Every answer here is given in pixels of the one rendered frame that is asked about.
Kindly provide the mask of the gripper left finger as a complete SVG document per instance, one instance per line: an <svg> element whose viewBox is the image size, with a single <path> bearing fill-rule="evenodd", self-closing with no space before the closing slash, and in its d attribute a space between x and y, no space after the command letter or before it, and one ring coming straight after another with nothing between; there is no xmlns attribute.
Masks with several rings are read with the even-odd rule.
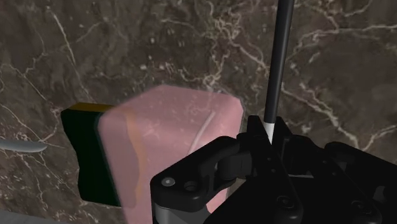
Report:
<svg viewBox="0 0 397 224"><path fill-rule="evenodd" d="M237 138L220 136L181 159L150 181L154 209L174 209L189 213L203 209L220 191L237 178L254 173L253 147L247 144L254 137L272 140L274 126L262 123L251 115L247 131Z"/></svg>

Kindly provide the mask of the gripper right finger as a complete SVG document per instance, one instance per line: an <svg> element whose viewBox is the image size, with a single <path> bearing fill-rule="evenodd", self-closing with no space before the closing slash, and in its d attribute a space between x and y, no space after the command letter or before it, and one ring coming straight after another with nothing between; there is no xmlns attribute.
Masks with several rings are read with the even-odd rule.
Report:
<svg viewBox="0 0 397 224"><path fill-rule="evenodd" d="M281 117L273 145L302 201L302 224L397 224L397 165L341 142L318 147Z"/></svg>

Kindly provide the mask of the green and yellow sponge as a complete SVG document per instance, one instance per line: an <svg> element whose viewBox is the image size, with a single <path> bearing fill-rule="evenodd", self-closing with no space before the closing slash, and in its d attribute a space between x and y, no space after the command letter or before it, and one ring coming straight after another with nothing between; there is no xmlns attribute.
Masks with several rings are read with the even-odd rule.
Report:
<svg viewBox="0 0 397 224"><path fill-rule="evenodd" d="M61 114L64 133L79 165L78 190L82 200L120 206L106 153L98 133L99 118L112 105L79 102Z"/></svg>

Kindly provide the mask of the grey metal utensil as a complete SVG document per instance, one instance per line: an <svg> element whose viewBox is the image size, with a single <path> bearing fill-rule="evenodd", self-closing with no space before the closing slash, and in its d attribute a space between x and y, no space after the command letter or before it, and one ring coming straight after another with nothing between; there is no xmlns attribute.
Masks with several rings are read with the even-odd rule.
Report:
<svg viewBox="0 0 397 224"><path fill-rule="evenodd" d="M36 153L45 150L47 145L32 141L0 139L0 148L23 153Z"/></svg>

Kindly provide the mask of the pink translucent block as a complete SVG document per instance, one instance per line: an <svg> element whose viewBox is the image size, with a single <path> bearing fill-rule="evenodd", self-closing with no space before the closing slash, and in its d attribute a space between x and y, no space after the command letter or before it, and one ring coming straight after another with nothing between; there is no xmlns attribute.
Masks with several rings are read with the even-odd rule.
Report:
<svg viewBox="0 0 397 224"><path fill-rule="evenodd" d="M152 224L150 180L219 136L235 137L234 96L160 85L106 111L101 143L127 224Z"/></svg>

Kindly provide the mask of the black pen with white tip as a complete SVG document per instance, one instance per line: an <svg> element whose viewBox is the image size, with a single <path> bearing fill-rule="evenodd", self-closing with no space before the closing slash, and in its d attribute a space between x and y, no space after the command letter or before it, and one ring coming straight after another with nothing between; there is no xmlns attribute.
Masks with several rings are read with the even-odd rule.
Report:
<svg viewBox="0 0 397 224"><path fill-rule="evenodd" d="M295 0L278 0L265 101L264 128L272 143Z"/></svg>

